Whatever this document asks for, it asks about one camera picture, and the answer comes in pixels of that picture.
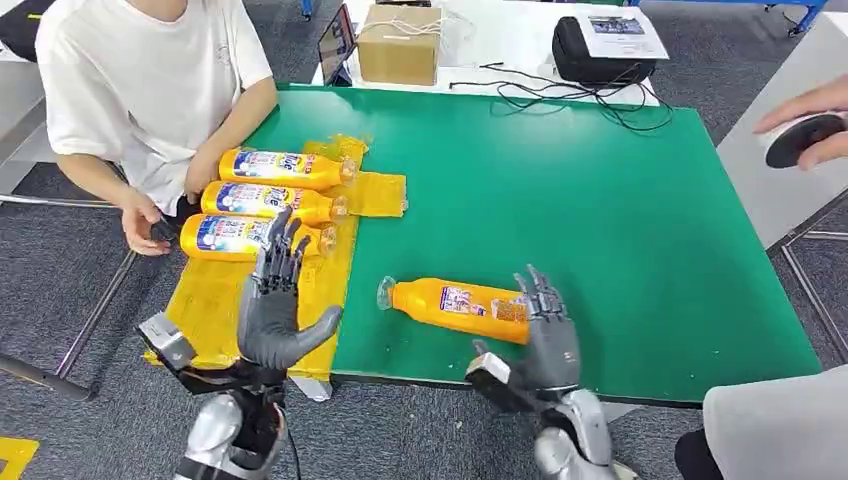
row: yellow plastic sheet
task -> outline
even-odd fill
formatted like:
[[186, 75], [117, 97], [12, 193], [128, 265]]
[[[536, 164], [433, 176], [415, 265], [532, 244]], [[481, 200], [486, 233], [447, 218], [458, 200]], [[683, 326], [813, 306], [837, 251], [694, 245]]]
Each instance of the yellow plastic sheet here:
[[0, 437], [0, 480], [21, 478], [36, 450], [35, 440]]
[[[303, 153], [324, 155], [334, 160], [351, 159], [361, 168], [367, 146], [361, 140], [338, 135], [331, 143], [307, 142]], [[329, 305], [344, 305], [358, 215], [403, 215], [406, 208], [406, 178], [360, 172], [351, 187], [336, 187], [328, 196], [346, 195], [353, 215], [336, 222], [336, 248], [327, 257], [309, 257], [303, 262], [298, 288], [300, 328], [314, 324]], [[220, 368], [239, 356], [236, 344], [238, 307], [245, 277], [254, 263], [189, 259], [174, 290], [165, 315], [188, 338], [198, 356], [192, 362], [201, 368]], [[304, 357], [290, 373], [318, 380], [329, 378], [338, 335]], [[152, 352], [145, 358], [157, 363]]]

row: black cable wire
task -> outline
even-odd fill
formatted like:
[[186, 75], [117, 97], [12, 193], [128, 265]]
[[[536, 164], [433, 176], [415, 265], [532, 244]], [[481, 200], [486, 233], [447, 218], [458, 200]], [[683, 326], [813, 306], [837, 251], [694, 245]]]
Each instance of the black cable wire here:
[[292, 447], [292, 458], [294, 459], [294, 470], [297, 480], [303, 480], [303, 477], [300, 473], [300, 459], [297, 457], [297, 447], [294, 445], [294, 438], [291, 436], [291, 430], [289, 430], [289, 445]]
[[[518, 113], [518, 112], [524, 111], [524, 110], [532, 107], [533, 105], [536, 105], [536, 104], [543, 102], [545, 100], [579, 100], [579, 99], [582, 99], [582, 98], [592, 97], [598, 103], [598, 105], [600, 105], [602, 107], [601, 113], [602, 113], [602, 115], [604, 115], [604, 117], [610, 119], [614, 123], [617, 123], [617, 124], [621, 125], [622, 127], [626, 128], [630, 131], [633, 131], [633, 132], [649, 132], [649, 131], [652, 131], [652, 130], [656, 130], [658, 128], [662, 128], [662, 127], [668, 125], [669, 123], [671, 123], [672, 117], [674, 115], [674, 110], [671, 108], [671, 106], [668, 103], [666, 103], [664, 100], [659, 98], [649, 88], [642, 85], [641, 82], [635, 81], [635, 75], [631, 75], [630, 77], [628, 77], [628, 74], [630, 74], [631, 72], [635, 72], [635, 70], [637, 68], [639, 68], [640, 63], [638, 63], [638, 62], [634, 63], [629, 68], [627, 68], [626, 70], [624, 70], [623, 72], [618, 74], [618, 76], [616, 76], [611, 81], [603, 83], [603, 84], [599, 84], [599, 85], [592, 85], [592, 86], [584, 86], [584, 85], [577, 84], [577, 83], [571, 84], [571, 83], [557, 82], [557, 81], [551, 80], [549, 78], [541, 77], [541, 76], [538, 76], [538, 75], [532, 75], [532, 74], [529, 74], [529, 73], [526, 73], [526, 72], [522, 72], [520, 70], [513, 70], [513, 69], [509, 69], [509, 68], [498, 68], [502, 65], [503, 65], [503, 62], [495, 62], [495, 63], [488, 63], [488, 64], [485, 64], [485, 65], [481, 65], [480, 68], [484, 68], [484, 69], [487, 69], [487, 70], [493, 70], [493, 71], [501, 72], [501, 73], [511, 73], [511, 74], [515, 74], [515, 75], [520, 75], [520, 76], [530, 78], [530, 79], [533, 79], [533, 80], [539, 80], [539, 81], [546, 82], [547, 85], [540, 87], [540, 88], [533, 88], [533, 87], [529, 87], [527, 85], [523, 85], [523, 84], [518, 83], [518, 82], [511, 82], [511, 81], [508, 81], [508, 80], [495, 80], [495, 81], [492, 81], [492, 82], [451, 82], [450, 85], [448, 86], [448, 88], [453, 88], [454, 86], [457, 86], [457, 85], [467, 85], [467, 86], [477, 86], [477, 87], [492, 87], [492, 86], [494, 86], [495, 90], [498, 92], [498, 95], [501, 97], [501, 99], [503, 99], [510, 106], [517, 109], [517, 111], [513, 112], [513, 113]], [[620, 92], [624, 88], [627, 88], [631, 85], [636, 85], [639, 88], [639, 90], [642, 92], [642, 101], [638, 105], [631, 105], [631, 106], [615, 105], [615, 104], [611, 104], [611, 103], [606, 101], [606, 98], [608, 98], [612, 95], [615, 95], [616, 93]], [[527, 93], [530, 96], [535, 97], [535, 98], [531, 98], [529, 100], [523, 100], [522, 101], [522, 100], [518, 100], [517, 98], [509, 97], [504, 93], [504, 90], [508, 87], [512, 87], [512, 88], [521, 90], [521, 91], [523, 91], [523, 92], [525, 92], [525, 93]], [[566, 93], [566, 94], [563, 94], [563, 95], [548, 95], [548, 94], [546, 94], [546, 90], [548, 90], [550, 88], [554, 88], [554, 87], [564, 87], [564, 88], [569, 88], [569, 89], [576, 90], [576, 91]], [[633, 124], [632, 121], [626, 119], [622, 114], [633, 113], [633, 112], [636, 112], [636, 111], [642, 109], [643, 107], [645, 107], [645, 104], [646, 104], [647, 99], [648, 99], [648, 95], [650, 95], [651, 97], [656, 99], [657, 102], [662, 107], [665, 107], [665, 109], [667, 110], [667, 115], [663, 119], [663, 121], [661, 121], [658, 124], [654, 124], [654, 125], [647, 126], [647, 127], [637, 126], [637, 125]]]
[[295, 478], [297, 480], [303, 480], [303, 477], [300, 473], [300, 458], [297, 456], [297, 446], [294, 444], [294, 437], [291, 434], [291, 428], [289, 428], [288, 417], [286, 417], [286, 412], [283, 411], [282, 408], [278, 408], [278, 411], [280, 412], [280, 415], [283, 417], [283, 421], [285, 422], [285, 426], [286, 426], [286, 433], [288, 434], [288, 437], [289, 437], [289, 446], [291, 447], [292, 461], [294, 462]]
[[780, 14], [781, 14], [781, 15], [783, 15], [783, 19], [784, 19], [784, 20], [786, 20], [787, 22], [789, 22], [789, 23], [790, 23], [793, 27], [797, 27], [797, 26], [798, 26], [798, 22], [796, 22], [795, 20], [792, 20], [791, 18], [789, 18], [789, 16], [788, 16], [788, 15], [786, 15], [786, 11], [785, 11], [785, 10], [784, 10], [784, 11], [782, 11], [782, 12], [780, 12]]

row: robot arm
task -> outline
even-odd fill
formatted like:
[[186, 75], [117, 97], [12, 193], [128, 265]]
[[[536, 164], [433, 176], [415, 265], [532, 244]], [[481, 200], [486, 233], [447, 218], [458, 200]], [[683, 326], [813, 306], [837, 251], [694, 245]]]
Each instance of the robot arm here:
[[612, 442], [601, 402], [579, 389], [580, 352], [574, 323], [548, 279], [527, 266], [532, 283], [515, 278], [527, 306], [529, 340], [512, 367], [476, 343], [466, 379], [504, 411], [534, 411], [548, 425], [536, 438], [536, 463], [557, 480], [613, 480]]
[[309, 237], [292, 250], [300, 220], [289, 222], [290, 216], [287, 208], [271, 223], [256, 268], [245, 279], [237, 331], [242, 358], [233, 365], [192, 367], [194, 349], [164, 314], [138, 326], [159, 360], [191, 393], [223, 392], [201, 407], [177, 480], [265, 479], [286, 443], [300, 477], [283, 409], [283, 381], [288, 368], [335, 333], [342, 309], [331, 306], [313, 326], [298, 328], [297, 281]]

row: blue metal frame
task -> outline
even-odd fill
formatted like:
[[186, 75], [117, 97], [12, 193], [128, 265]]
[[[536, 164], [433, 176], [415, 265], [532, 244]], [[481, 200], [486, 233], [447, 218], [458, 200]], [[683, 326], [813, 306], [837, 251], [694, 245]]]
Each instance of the blue metal frame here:
[[300, 0], [301, 13], [306, 19], [310, 19], [312, 17], [312, 0]]
[[[627, 0], [627, 5], [638, 6], [641, 0]], [[806, 32], [810, 29], [816, 15], [822, 11], [827, 0], [780, 0], [779, 2], [757, 1], [757, 0], [671, 0], [671, 1], [688, 1], [688, 2], [715, 2], [715, 3], [759, 3], [767, 7], [772, 5], [803, 5], [807, 7], [807, 14], [798, 22], [798, 26], [791, 29], [790, 34]]]

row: orange bottle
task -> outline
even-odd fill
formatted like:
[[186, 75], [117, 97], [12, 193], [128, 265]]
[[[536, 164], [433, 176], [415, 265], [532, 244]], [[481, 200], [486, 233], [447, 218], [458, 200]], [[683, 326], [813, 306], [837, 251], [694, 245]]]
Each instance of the orange bottle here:
[[321, 155], [235, 148], [221, 156], [218, 174], [227, 181], [321, 191], [350, 185], [356, 175], [356, 164], [352, 160], [334, 162]]
[[256, 215], [274, 218], [285, 207], [292, 217], [310, 226], [332, 222], [347, 215], [347, 199], [329, 198], [302, 188], [272, 187], [253, 183], [212, 182], [200, 199], [203, 213]]
[[421, 323], [527, 343], [527, 308], [521, 292], [438, 278], [398, 283], [385, 277], [377, 288], [377, 306], [401, 310]]
[[[192, 215], [180, 232], [180, 247], [192, 258], [228, 262], [256, 261], [262, 239], [271, 220], [230, 215]], [[294, 234], [292, 248], [309, 235], [312, 237], [305, 257], [328, 255], [336, 246], [336, 227], [323, 229], [301, 226]]]

